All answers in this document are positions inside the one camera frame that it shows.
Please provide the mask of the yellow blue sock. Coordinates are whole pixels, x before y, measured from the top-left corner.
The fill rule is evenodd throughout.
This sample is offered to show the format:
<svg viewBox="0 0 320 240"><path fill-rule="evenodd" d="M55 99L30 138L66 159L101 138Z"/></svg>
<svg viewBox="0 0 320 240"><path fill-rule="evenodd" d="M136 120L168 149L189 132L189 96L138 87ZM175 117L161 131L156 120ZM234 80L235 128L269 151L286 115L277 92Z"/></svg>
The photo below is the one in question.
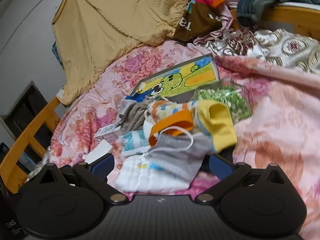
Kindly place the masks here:
<svg viewBox="0 0 320 240"><path fill-rule="evenodd" d="M228 107L214 100L199 100L195 111L201 131L212 140L212 151L220 153L237 144L233 120Z"/></svg>

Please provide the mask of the grey white sock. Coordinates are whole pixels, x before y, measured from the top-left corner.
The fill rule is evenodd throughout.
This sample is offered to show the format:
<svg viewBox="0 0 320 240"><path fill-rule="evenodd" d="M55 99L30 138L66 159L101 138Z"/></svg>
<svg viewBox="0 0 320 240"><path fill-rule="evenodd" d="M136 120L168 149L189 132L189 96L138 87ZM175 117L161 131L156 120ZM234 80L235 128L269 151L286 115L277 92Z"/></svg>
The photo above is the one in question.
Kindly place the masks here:
<svg viewBox="0 0 320 240"><path fill-rule="evenodd" d="M202 132L180 129L176 137L160 133L156 144L144 153L126 157L115 182L124 192L172 193L189 188L212 141Z"/></svg>

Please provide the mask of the orange striped sock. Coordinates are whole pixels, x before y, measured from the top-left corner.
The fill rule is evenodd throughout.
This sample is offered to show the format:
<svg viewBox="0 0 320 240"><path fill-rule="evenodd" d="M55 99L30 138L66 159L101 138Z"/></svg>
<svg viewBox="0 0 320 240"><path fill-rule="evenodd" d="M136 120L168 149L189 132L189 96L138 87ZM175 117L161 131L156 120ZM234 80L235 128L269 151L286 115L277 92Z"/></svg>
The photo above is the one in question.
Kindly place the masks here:
<svg viewBox="0 0 320 240"><path fill-rule="evenodd" d="M198 105L197 100L184 103L161 100L148 104L146 119L153 124L149 135L150 146L155 146L157 135L165 128L177 126L188 132L195 128L194 116Z"/></svg>

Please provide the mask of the clear jar of green beads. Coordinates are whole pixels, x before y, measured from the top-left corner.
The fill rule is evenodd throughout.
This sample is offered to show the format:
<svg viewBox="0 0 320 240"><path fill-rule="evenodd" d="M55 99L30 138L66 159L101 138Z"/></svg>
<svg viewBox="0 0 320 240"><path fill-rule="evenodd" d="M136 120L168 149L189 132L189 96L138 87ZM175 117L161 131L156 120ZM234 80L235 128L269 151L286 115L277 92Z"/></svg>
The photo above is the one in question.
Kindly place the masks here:
<svg viewBox="0 0 320 240"><path fill-rule="evenodd" d="M232 77L197 87L192 99L224 103L229 109L234 124L252 115L247 88L235 83Z"/></svg>

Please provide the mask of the grey beige drawstring pouch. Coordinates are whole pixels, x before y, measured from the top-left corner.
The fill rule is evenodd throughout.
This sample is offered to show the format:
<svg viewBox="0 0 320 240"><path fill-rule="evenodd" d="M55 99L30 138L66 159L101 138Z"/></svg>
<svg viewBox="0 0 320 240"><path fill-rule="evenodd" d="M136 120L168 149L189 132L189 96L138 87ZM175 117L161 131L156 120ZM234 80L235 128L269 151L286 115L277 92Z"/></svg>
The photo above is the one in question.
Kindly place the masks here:
<svg viewBox="0 0 320 240"><path fill-rule="evenodd" d="M121 134L125 135L127 132L142 129L145 121L154 125L155 121L148 111L148 107L154 102L156 102L156 100L151 97L146 97L142 102L123 99L115 122L115 125L120 127Z"/></svg>

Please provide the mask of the white blue medicine box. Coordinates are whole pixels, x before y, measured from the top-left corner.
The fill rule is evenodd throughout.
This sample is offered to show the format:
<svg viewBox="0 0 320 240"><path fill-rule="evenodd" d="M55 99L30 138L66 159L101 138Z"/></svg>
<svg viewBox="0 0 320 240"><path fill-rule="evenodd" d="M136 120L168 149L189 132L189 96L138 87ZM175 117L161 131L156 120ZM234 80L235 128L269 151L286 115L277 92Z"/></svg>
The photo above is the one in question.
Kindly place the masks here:
<svg viewBox="0 0 320 240"><path fill-rule="evenodd" d="M108 142L116 141L121 136L121 127L115 124L104 126L95 133L94 138L106 140Z"/></svg>

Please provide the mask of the teal white striped cloth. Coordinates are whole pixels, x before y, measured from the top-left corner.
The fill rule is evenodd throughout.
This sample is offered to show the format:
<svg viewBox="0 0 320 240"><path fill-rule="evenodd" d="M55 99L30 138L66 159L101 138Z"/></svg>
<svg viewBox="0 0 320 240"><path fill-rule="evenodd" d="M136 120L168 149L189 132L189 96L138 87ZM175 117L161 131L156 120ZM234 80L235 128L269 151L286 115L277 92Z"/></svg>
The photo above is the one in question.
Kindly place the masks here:
<svg viewBox="0 0 320 240"><path fill-rule="evenodd" d="M148 139L146 139L142 130L127 132L119 138L119 142L123 145L121 155L124 158L136 154L143 154L150 149Z"/></svg>

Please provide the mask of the pink floral bedsheet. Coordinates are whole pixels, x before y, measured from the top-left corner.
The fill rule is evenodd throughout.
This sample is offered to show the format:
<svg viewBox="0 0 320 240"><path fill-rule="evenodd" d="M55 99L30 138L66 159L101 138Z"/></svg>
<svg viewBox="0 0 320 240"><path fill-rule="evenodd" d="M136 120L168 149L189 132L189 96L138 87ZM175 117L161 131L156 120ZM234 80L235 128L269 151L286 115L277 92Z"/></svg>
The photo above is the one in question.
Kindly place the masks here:
<svg viewBox="0 0 320 240"><path fill-rule="evenodd" d="M121 100L138 81L208 50L168 40L126 54L69 108L51 139L50 161L75 165L97 145L94 134L112 124ZM236 124L234 161L253 168L278 164L307 207L303 239L319 239L319 76L245 56L216 56L220 77L245 86L252 116Z"/></svg>

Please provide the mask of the dark window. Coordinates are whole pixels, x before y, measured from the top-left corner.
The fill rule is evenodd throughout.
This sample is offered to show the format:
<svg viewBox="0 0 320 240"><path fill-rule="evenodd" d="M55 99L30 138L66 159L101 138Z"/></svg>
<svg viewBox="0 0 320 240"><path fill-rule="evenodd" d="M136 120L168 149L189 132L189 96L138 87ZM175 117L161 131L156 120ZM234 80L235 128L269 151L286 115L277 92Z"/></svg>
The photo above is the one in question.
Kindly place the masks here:
<svg viewBox="0 0 320 240"><path fill-rule="evenodd" d="M46 106L47 101L35 83L31 81L6 115L1 115L1 159L7 155L15 140ZM30 173L42 157L28 145L19 157L17 165Z"/></svg>

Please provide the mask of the silver maroon brocade blanket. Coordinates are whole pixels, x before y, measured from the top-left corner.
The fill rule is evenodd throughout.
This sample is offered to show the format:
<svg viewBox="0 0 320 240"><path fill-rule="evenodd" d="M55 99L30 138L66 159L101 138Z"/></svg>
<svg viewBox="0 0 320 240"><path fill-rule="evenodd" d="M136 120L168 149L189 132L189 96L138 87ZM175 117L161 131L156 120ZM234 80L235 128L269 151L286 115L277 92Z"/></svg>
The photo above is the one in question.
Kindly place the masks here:
<svg viewBox="0 0 320 240"><path fill-rule="evenodd" d="M224 31L221 38L206 42L205 47L215 55L255 57L319 75L319 41L285 29Z"/></svg>

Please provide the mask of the lilac pink cloth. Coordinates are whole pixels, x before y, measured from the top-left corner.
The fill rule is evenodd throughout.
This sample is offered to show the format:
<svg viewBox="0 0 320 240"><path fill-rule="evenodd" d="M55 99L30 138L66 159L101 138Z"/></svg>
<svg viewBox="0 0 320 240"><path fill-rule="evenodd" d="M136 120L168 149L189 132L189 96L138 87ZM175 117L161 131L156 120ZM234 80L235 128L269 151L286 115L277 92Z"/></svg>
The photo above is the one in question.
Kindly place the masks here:
<svg viewBox="0 0 320 240"><path fill-rule="evenodd" d="M222 38L224 31L233 31L232 24L234 22L234 17L232 16L230 10L235 9L240 0L226 0L220 6L218 6L219 19L222 22L222 27L216 31L211 31L210 33L204 35L203 37L197 37L193 43L195 45L203 45L208 41L212 41L217 38Z"/></svg>

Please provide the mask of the tan yellow quilt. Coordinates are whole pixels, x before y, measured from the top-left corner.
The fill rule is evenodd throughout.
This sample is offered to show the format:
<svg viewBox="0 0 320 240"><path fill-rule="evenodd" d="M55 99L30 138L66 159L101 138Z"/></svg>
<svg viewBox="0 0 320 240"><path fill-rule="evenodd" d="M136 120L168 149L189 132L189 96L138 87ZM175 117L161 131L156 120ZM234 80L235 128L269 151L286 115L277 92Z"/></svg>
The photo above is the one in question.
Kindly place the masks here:
<svg viewBox="0 0 320 240"><path fill-rule="evenodd" d="M62 0L52 28L65 71L60 99L72 103L114 61L174 35L185 0Z"/></svg>

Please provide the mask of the brown multicolour striped garment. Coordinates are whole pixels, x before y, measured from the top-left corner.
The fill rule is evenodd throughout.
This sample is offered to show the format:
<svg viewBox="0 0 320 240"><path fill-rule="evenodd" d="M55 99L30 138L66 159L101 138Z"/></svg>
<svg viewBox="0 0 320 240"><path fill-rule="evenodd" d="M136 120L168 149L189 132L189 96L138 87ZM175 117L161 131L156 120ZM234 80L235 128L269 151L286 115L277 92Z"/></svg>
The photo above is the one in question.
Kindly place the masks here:
<svg viewBox="0 0 320 240"><path fill-rule="evenodd" d="M226 0L187 0L174 39L191 42L222 27L218 6Z"/></svg>

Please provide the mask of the wooden bed frame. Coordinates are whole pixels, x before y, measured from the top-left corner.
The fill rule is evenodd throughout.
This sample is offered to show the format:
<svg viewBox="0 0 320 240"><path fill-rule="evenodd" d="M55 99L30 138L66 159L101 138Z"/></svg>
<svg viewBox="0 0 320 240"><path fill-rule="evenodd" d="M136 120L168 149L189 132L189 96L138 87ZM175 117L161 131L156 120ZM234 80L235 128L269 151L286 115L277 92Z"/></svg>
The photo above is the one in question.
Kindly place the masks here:
<svg viewBox="0 0 320 240"><path fill-rule="evenodd" d="M11 193L17 193L18 189L26 182L28 176L27 173L17 165L18 159L23 154L25 148L31 146L40 157L44 156L47 152L35 139L35 134L42 125L49 128L51 132L55 131L60 122L60 118L55 113L55 109L60 103L60 100L54 97L31 121L26 129L24 129L1 162L1 178Z"/></svg>

